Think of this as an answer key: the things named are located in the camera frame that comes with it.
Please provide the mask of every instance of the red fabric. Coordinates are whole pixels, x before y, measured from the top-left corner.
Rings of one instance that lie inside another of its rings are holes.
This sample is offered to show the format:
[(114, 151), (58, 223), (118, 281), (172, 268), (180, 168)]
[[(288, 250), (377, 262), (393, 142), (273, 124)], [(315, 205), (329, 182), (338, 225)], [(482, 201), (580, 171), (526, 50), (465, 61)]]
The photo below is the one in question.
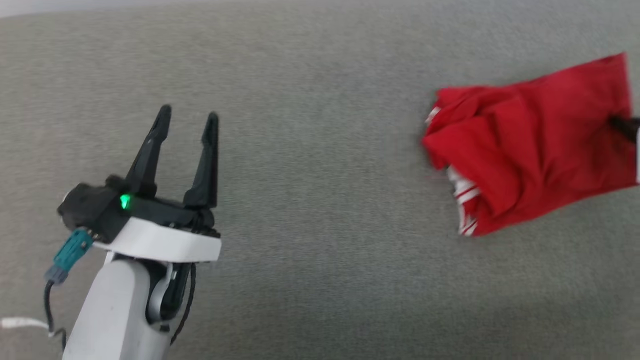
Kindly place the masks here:
[(636, 148), (607, 123), (631, 116), (619, 54), (503, 87), (444, 88), (422, 139), (480, 194), (466, 201), (474, 236), (636, 184)]

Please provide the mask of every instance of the teal connector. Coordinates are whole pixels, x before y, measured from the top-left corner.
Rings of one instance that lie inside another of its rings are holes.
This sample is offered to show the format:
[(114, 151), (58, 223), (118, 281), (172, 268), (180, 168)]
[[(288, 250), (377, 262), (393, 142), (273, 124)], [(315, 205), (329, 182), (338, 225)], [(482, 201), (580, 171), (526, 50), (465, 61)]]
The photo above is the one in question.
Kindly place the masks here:
[(63, 283), (76, 261), (83, 257), (92, 245), (91, 235), (84, 229), (76, 229), (53, 258), (54, 264), (45, 274), (45, 278), (54, 284)]

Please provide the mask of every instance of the gray textured fabric surface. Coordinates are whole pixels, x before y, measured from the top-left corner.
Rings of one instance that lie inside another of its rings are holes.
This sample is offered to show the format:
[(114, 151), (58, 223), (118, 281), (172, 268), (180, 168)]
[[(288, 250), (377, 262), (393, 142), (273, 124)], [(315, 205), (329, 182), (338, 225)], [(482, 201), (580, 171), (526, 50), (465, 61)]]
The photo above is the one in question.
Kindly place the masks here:
[[(640, 357), (638, 189), (470, 240), (419, 145), (441, 86), (628, 51), (634, 0), (234, 2), (0, 20), (1, 316), (42, 316), (79, 181), (124, 174), (163, 103), (179, 199), (221, 117), (223, 254), (170, 359)], [(53, 291), (68, 329), (102, 256)], [(1, 359), (59, 358), (40, 329)]]

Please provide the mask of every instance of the cable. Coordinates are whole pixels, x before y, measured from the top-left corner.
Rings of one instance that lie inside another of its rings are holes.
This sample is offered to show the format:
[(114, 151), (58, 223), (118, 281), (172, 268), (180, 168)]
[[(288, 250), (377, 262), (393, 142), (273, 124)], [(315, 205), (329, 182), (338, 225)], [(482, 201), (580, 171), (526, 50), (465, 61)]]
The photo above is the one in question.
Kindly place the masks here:
[(53, 322), (53, 314), (51, 313), (51, 287), (54, 282), (52, 280), (47, 281), (47, 284), (44, 286), (44, 313), (47, 317), (47, 330), (49, 331), (49, 337), (53, 338), (57, 335), (62, 335), (62, 350), (67, 347), (67, 331), (65, 328), (61, 327), (56, 330), (56, 327)]
[(171, 345), (173, 345), (173, 342), (175, 341), (175, 339), (178, 338), (178, 334), (180, 334), (180, 331), (182, 331), (182, 328), (184, 327), (184, 323), (187, 321), (187, 317), (189, 317), (189, 311), (191, 310), (191, 305), (193, 304), (193, 293), (196, 290), (196, 265), (195, 263), (191, 263), (191, 273), (190, 273), (190, 278), (191, 278), (191, 286), (189, 287), (189, 298), (187, 299), (187, 305), (184, 308), (184, 314), (182, 315), (182, 319), (180, 319), (180, 324), (178, 324), (178, 328), (175, 330), (175, 333), (173, 334), (173, 336), (171, 337)]

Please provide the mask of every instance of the green indicator light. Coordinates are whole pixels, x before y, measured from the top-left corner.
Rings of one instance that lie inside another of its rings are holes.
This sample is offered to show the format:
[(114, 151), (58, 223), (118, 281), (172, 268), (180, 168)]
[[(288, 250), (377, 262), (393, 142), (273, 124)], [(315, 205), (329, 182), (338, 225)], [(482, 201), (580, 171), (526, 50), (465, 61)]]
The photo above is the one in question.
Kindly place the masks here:
[(121, 195), (120, 206), (126, 210), (126, 209), (129, 209), (130, 205), (131, 205), (131, 195), (127, 195), (127, 194)]

